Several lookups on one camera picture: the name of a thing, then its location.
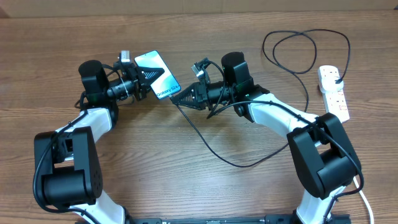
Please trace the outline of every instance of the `phone screen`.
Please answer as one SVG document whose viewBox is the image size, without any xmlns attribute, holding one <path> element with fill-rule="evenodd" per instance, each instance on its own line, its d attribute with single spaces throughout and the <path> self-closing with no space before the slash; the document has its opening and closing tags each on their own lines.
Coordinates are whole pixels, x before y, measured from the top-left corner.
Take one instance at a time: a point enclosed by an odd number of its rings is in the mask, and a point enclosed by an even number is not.
<svg viewBox="0 0 398 224">
<path fill-rule="evenodd" d="M 181 90 L 177 80 L 156 50 L 138 56 L 134 60 L 140 67 L 164 69 L 164 73 L 150 86 L 158 99 L 171 96 Z"/>
</svg>

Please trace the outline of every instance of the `robotic arm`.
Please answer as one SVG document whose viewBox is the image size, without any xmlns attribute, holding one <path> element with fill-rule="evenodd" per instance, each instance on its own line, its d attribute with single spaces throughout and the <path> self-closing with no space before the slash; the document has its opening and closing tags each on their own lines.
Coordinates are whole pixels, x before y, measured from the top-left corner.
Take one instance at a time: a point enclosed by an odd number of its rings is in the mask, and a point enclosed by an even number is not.
<svg viewBox="0 0 398 224">
<path fill-rule="evenodd" d="M 224 105 L 247 101 L 248 103 L 245 104 L 235 104 L 235 112 L 238 116 L 244 116 L 251 122 L 271 128 L 288 140 L 298 178 L 305 188 L 301 204 L 293 215 L 285 217 L 286 223 L 323 223 L 324 215 L 328 211 L 332 197 L 341 193 L 351 183 L 353 177 L 357 175 L 356 168 L 332 144 L 331 149 L 319 154 L 316 147 L 329 142 L 307 123 L 297 119 L 281 107 L 255 103 L 255 101 L 277 103 L 313 122 L 343 146 L 360 168 L 359 159 L 339 119 L 331 113 L 318 117 L 315 114 L 296 110 L 278 100 L 268 90 L 259 85 L 254 85 L 248 65 L 241 52 L 231 52 L 225 55 L 221 59 L 221 64 L 226 83 L 210 82 L 205 71 L 208 65 L 208 60 L 205 58 L 192 67 L 199 78 L 199 82 L 193 83 L 180 94 L 172 97 L 172 102 L 175 105 L 187 106 L 197 110 L 203 110 L 206 107 L 212 110 L 213 104 L 216 104 L 218 99 Z M 280 216 L 266 216 L 266 220 L 267 217 L 269 217 L 269 220 L 275 220 L 275 223 L 279 223 Z M 328 223 L 346 223 L 349 218 L 335 217 L 329 213 L 328 220 Z"/>
<path fill-rule="evenodd" d="M 104 68 L 116 72 L 119 78 L 109 81 Z M 45 210 L 47 205 L 53 205 L 58 211 L 71 208 L 84 211 L 76 213 L 90 223 L 132 223 L 127 210 L 115 204 L 103 190 L 95 142 L 116 125 L 117 101 L 132 95 L 143 100 L 150 92 L 150 84 L 164 73 L 164 69 L 137 67 L 130 61 L 129 51 L 122 51 L 114 67 L 90 60 L 80 65 L 79 73 L 85 87 L 79 117 L 71 126 L 40 133 L 34 139 L 35 199 Z M 44 153 L 47 146 L 50 150 Z M 73 166 L 55 167 L 70 160 Z"/>
</svg>

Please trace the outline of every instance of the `wooden table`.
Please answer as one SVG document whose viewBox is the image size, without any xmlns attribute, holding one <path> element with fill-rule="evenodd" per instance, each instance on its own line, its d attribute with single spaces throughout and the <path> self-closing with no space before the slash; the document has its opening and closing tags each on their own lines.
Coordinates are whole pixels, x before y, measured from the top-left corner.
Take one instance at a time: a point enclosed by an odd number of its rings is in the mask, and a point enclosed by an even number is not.
<svg viewBox="0 0 398 224">
<path fill-rule="evenodd" d="M 204 57 L 220 63 L 224 54 L 242 51 L 256 83 L 280 100 L 303 109 L 300 83 L 261 54 L 273 30 L 325 28 L 346 34 L 352 44 L 345 94 L 351 119 L 344 127 L 363 166 L 365 188 L 377 223 L 398 219 L 398 13 L 274 12 L 176 16 L 107 16 L 0 20 L 0 223 L 73 223 L 71 214 L 54 215 L 32 196 L 33 139 L 78 114 L 74 102 L 83 91 L 78 66 L 97 59 L 112 64 L 120 50 L 132 56 L 158 50 L 182 88 L 196 81 L 190 70 Z M 317 68 L 346 61 L 346 42 L 336 34 L 310 34 L 318 60 L 302 80 L 308 112 L 325 113 Z M 270 37 L 267 52 L 284 35 Z M 280 62 L 303 70 L 313 57 L 303 37 L 277 49 Z M 212 80 L 221 76 L 210 68 Z M 221 156 L 249 164 L 285 144 L 269 128 L 227 110 L 206 120 L 207 111 L 184 109 Z M 153 94 L 120 107 L 114 130 L 96 144 L 104 189 L 134 217 L 260 217 L 291 213 L 303 187 L 289 149 L 250 169 L 217 159 L 169 100 Z M 366 223 L 359 195 L 333 209 Z"/>
</svg>

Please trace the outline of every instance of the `white cable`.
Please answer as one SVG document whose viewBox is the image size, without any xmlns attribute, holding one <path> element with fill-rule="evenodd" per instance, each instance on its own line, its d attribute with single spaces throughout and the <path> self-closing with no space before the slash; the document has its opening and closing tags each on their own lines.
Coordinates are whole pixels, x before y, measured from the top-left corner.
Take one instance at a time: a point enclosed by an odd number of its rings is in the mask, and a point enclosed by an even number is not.
<svg viewBox="0 0 398 224">
<path fill-rule="evenodd" d="M 358 181 L 356 181 L 356 177 L 354 177 L 354 184 L 355 184 L 356 188 L 359 187 Z M 359 191 L 359 194 L 361 195 L 361 197 L 363 199 L 363 202 L 365 202 L 366 208 L 368 209 L 370 224 L 373 224 L 374 223 L 374 217 L 373 217 L 373 212 L 372 212 L 371 205 L 369 204 L 369 202 L 366 199 L 365 194 L 363 194 L 362 190 Z"/>
<path fill-rule="evenodd" d="M 130 95 L 129 95 L 129 92 L 127 91 L 127 88 L 126 88 L 126 85 L 124 84 L 124 81 L 123 81 L 123 79 L 122 79 L 122 78 L 120 78 L 120 80 L 122 81 L 122 83 L 123 83 L 123 86 L 124 86 L 124 89 L 126 90 L 127 97 L 129 97 Z"/>
</svg>

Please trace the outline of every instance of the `power strip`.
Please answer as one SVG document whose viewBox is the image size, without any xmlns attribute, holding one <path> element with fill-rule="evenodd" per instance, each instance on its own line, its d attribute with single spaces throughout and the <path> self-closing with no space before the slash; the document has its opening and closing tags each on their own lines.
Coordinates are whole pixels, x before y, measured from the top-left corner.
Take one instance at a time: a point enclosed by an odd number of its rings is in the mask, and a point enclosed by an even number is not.
<svg viewBox="0 0 398 224">
<path fill-rule="evenodd" d="M 335 84 L 335 80 L 340 77 L 338 69 L 331 65 L 321 66 L 318 69 L 318 77 L 326 112 L 336 115 L 342 123 L 349 120 L 347 102 L 342 85 Z"/>
</svg>

